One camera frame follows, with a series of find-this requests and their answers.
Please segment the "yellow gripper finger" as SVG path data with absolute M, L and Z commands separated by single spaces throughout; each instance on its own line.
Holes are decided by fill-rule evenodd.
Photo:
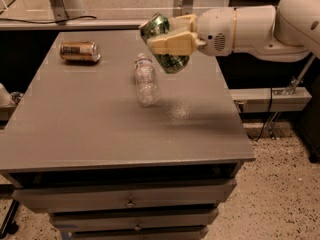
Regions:
M 207 43 L 201 40 L 197 33 L 190 31 L 170 32 L 152 37 L 147 41 L 151 52 L 157 55 L 188 56 L 206 45 Z
M 171 31 L 181 30 L 193 32 L 196 19 L 197 16 L 195 14 L 171 17 L 168 19 L 169 29 Z

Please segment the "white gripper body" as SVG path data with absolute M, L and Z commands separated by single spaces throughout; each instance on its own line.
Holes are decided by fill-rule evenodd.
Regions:
M 208 56 L 228 56 L 233 51 L 236 11 L 219 7 L 202 13 L 196 20 L 196 32 L 202 44 L 200 52 Z

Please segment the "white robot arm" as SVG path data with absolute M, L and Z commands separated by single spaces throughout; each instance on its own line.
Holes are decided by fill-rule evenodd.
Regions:
M 320 57 L 320 0 L 216 7 L 200 15 L 173 17 L 169 31 L 150 38 L 147 46 L 159 55 L 247 53 L 272 62 L 296 62 L 308 54 Z

